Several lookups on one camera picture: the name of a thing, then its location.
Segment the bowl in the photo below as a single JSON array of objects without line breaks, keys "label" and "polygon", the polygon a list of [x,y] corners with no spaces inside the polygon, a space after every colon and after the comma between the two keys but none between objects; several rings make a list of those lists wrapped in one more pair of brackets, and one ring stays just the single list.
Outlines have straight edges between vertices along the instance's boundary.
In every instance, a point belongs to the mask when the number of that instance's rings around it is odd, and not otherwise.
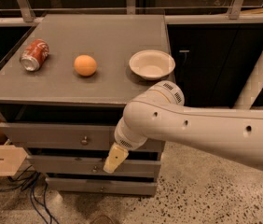
[{"label": "bowl", "polygon": [[142,50],[130,59],[130,68],[138,76],[146,80],[157,80],[168,76],[175,68],[171,55],[160,50]]}]

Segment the drawer knob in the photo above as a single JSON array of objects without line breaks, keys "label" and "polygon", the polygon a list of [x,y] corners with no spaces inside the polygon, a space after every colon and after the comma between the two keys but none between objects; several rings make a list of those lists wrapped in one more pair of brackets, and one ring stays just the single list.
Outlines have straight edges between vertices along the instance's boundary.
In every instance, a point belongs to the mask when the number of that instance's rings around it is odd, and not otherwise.
[{"label": "drawer knob", "polygon": [[94,167],[93,167],[92,172],[93,172],[94,174],[97,173],[97,166],[94,166]]},{"label": "drawer knob", "polygon": [[81,141],[81,144],[83,146],[86,146],[88,144],[88,139],[87,139],[87,136],[84,137],[84,139]]}]

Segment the gray tabletop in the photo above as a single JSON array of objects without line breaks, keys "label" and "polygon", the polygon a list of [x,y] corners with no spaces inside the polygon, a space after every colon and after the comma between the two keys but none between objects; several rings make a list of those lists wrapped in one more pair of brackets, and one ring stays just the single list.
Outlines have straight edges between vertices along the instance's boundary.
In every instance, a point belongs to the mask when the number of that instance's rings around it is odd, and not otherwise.
[{"label": "gray tabletop", "polygon": [[[48,43],[49,56],[40,70],[28,72],[19,59],[36,38]],[[49,14],[0,71],[0,103],[124,105],[155,83],[129,67],[131,56],[144,49],[170,52],[163,16]],[[91,77],[74,69],[81,54],[98,64]]]}]

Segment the can lid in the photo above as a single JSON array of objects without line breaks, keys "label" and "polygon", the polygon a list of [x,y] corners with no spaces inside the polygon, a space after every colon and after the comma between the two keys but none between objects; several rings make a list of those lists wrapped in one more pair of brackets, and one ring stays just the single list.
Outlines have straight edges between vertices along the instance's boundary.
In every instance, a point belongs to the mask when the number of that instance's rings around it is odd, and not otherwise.
[{"label": "can lid", "polygon": [[21,59],[21,64],[27,71],[35,71],[39,69],[39,63],[34,57],[25,57]]}]

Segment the concrete floor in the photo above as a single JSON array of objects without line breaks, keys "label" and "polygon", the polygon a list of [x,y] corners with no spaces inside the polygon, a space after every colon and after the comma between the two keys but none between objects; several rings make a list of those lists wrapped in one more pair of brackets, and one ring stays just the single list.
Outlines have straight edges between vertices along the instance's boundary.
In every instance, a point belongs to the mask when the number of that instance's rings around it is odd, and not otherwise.
[{"label": "concrete floor", "polygon": [[[0,178],[0,188],[7,185]],[[42,177],[35,189],[39,199],[43,188]],[[116,224],[263,223],[263,172],[173,143],[166,144],[154,197],[60,195],[49,188],[46,197],[59,223],[87,224],[100,214]],[[44,221],[33,209],[29,191],[15,190],[0,193],[0,223]]]}]

